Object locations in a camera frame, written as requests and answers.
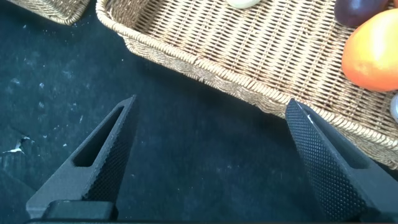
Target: plum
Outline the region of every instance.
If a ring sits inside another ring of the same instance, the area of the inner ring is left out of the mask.
[[[336,0],[335,17],[344,26],[356,27],[383,11],[388,0]]]

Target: white speck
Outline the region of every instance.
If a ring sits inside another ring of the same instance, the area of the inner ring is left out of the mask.
[[[311,121],[311,123],[313,124],[313,121],[312,121],[312,119],[311,119],[311,117],[310,117],[310,115],[308,114],[307,115],[307,117],[309,118],[309,120]]]
[[[25,154],[25,153],[22,151],[22,149],[20,149],[20,148],[11,149],[10,151],[5,151],[5,152],[2,152],[2,153],[7,153],[7,152],[12,152],[12,153],[21,152],[21,153]]]
[[[12,82],[12,83],[15,83],[15,84],[17,84],[17,85],[21,84],[17,78],[13,78],[13,79],[11,80],[11,82]]]

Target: textured gripper pad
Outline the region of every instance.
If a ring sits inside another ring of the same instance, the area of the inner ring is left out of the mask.
[[[326,219],[346,221],[365,211],[364,200],[326,147],[311,115],[295,101],[290,101],[286,120]]]

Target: dark blue carpet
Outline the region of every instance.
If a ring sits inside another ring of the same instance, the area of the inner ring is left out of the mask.
[[[318,218],[283,119],[133,55],[94,3],[68,27],[1,1],[0,46],[0,223],[26,220],[29,197],[133,94],[120,219]],[[24,153],[6,152],[24,136]]]

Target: wicker basket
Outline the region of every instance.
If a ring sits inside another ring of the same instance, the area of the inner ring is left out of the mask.
[[[20,7],[60,24],[80,19],[90,0],[9,0]]]
[[[284,117],[291,98],[311,106],[373,159],[398,168],[394,93],[367,91],[341,72],[352,33],[334,20],[335,0],[98,0],[100,21],[128,49]]]

